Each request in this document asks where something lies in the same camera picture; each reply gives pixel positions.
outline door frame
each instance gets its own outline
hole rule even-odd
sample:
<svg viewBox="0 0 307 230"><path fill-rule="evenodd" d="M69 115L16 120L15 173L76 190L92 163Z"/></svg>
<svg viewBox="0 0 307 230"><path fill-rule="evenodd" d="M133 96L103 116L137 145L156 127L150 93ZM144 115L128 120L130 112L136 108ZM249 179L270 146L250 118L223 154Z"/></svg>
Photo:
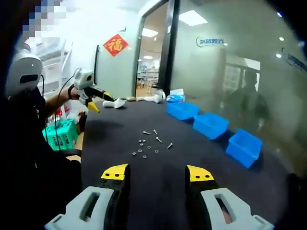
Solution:
<svg viewBox="0 0 307 230"><path fill-rule="evenodd" d="M134 71L134 83L133 83L133 92L136 96L137 89L137 76L138 76L138 66L139 66L139 56L141 50L142 42L142 30L144 28L144 23L146 17L157 10L159 7L169 2L166 12L165 20L165 36L162 44L161 59L160 59L160 68L159 68L159 79L158 79L158 88L162 89L166 94L169 94L170 83L171 83L171 73L173 67L173 60L175 54L176 38L177 38L177 24L178 24L178 12L179 12L179 1L178 0L160 0L153 7L151 7L141 18L139 37L138 37L138 46L136 47L136 59L135 63L136 68Z"/></svg>

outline table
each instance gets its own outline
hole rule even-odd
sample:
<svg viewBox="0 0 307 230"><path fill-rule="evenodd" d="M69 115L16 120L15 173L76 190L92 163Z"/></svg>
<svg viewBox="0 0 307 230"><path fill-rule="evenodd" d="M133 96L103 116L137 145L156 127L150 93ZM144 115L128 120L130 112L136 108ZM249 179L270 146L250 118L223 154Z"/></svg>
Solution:
<svg viewBox="0 0 307 230"><path fill-rule="evenodd" d="M189 229L184 205L187 164L209 170L220 187L229 188L251 206L252 214L273 224L281 217L287 202L287 171L269 151L263 150L247 170L225 154L231 134L210 141L193 130L190 122L169 116L165 104L129 102L118 110L105 109L101 102L97 106L100 113L90 112L85 125L83 186L95 186L111 166L130 164L128 230ZM155 140L153 129L163 144ZM152 135L144 135L143 130ZM139 139L146 139L144 147ZM170 142L174 146L166 149ZM138 149L143 153L133 156Z"/></svg>

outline cable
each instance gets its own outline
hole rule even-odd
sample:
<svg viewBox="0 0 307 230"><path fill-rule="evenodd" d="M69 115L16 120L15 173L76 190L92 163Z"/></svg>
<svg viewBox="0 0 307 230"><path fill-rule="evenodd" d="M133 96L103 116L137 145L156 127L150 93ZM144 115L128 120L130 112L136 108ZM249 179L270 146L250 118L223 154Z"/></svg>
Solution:
<svg viewBox="0 0 307 230"><path fill-rule="evenodd" d="M56 108L58 107L59 97L61 95L62 90L64 89L65 85L75 76L77 70L79 70L79 68L76 69L75 73L70 78L68 78L68 80L64 83L64 85L60 89L58 98L56 100ZM56 131L56 138L57 138L57 142L58 142L58 146L59 146L59 151L61 151L61 147L59 145L59 137L58 137L58 133L57 133L57 113L55 113L55 116L54 116L54 129Z"/></svg>
<svg viewBox="0 0 307 230"><path fill-rule="evenodd" d="M42 79L43 79L43 90L42 90L42 97L44 98L44 88L45 88L45 79L44 79L44 75L42 74ZM46 135L46 141L48 142L48 137L47 137L47 130L46 130L46 124L45 124L45 135Z"/></svg>

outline window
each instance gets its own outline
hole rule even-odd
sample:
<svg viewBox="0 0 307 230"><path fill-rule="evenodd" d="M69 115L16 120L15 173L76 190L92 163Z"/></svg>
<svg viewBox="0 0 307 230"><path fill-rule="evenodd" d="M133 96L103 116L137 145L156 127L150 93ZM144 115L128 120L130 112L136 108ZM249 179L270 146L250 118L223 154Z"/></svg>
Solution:
<svg viewBox="0 0 307 230"><path fill-rule="evenodd" d="M183 88L187 101L259 137L303 173L307 62L300 44L265 1L182 0L171 89Z"/></svg>

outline floor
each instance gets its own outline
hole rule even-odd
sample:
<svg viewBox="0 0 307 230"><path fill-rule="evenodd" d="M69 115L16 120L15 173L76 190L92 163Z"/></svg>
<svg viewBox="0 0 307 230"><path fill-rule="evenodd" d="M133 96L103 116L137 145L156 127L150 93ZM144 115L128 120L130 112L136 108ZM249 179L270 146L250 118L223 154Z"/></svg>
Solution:
<svg viewBox="0 0 307 230"><path fill-rule="evenodd" d="M144 88L141 88L138 86L136 90L136 97L144 97L144 96L151 96L152 94L148 92L147 87L144 86Z"/></svg>

